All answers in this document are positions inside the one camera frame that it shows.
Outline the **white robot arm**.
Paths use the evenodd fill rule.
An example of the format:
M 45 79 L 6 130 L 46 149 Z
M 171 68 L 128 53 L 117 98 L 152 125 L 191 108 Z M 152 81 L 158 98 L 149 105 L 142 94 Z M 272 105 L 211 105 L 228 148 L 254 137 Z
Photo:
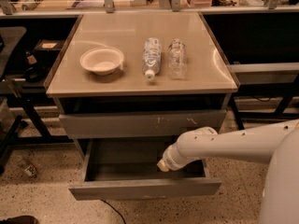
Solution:
M 183 133 L 158 161 L 160 170 L 176 171 L 207 157 L 264 162 L 259 224 L 299 224 L 299 120 L 217 133 L 210 127 Z

